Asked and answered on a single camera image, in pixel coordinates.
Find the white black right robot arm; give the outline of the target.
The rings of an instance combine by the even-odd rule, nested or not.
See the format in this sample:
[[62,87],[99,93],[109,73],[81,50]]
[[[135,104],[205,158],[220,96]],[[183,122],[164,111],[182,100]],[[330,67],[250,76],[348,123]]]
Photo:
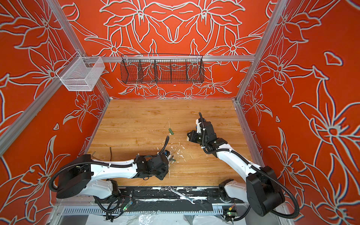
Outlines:
[[[299,216],[300,207],[296,197],[278,181],[274,170],[269,166],[261,167],[235,151],[226,140],[217,137],[212,123],[203,116],[200,115],[196,120],[196,130],[188,132],[187,140],[199,144],[206,154],[228,164],[245,181],[245,184],[234,180],[224,182],[223,190],[226,197],[248,203],[261,217],[268,213],[285,219]],[[293,213],[284,214],[276,211],[276,208],[285,202],[285,196],[293,203]]]

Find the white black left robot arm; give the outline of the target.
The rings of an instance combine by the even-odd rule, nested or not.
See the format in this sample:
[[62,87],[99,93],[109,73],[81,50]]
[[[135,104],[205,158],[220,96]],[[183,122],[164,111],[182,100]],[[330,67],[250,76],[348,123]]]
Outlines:
[[116,178],[163,180],[169,170],[171,154],[166,150],[170,137],[156,155],[137,155],[128,161],[99,161],[85,154],[53,174],[49,188],[58,199],[77,195],[107,199],[119,195]]

